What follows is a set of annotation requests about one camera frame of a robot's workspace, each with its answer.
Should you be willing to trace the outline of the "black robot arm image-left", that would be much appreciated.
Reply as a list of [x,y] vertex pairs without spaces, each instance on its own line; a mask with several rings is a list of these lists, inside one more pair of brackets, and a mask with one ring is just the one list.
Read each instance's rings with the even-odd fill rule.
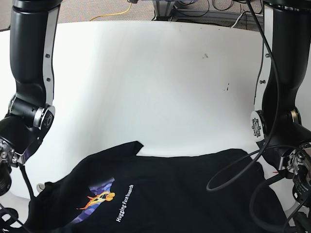
[[10,67],[16,93],[0,122],[0,192],[13,167],[25,172],[55,116],[53,48],[61,1],[15,0],[10,23]]

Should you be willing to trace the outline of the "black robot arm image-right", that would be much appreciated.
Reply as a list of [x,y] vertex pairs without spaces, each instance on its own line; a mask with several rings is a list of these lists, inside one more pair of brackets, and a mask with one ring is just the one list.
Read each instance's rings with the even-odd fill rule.
[[[301,122],[295,105],[305,78],[311,43],[311,3],[308,0],[265,0],[263,22],[257,23],[262,37],[262,59],[250,124],[259,150],[255,158],[277,170],[252,194],[250,216],[272,233],[308,233],[311,216],[301,211],[311,206],[311,132]],[[292,194],[298,206],[282,225],[257,217],[258,193],[282,179],[294,183]]]

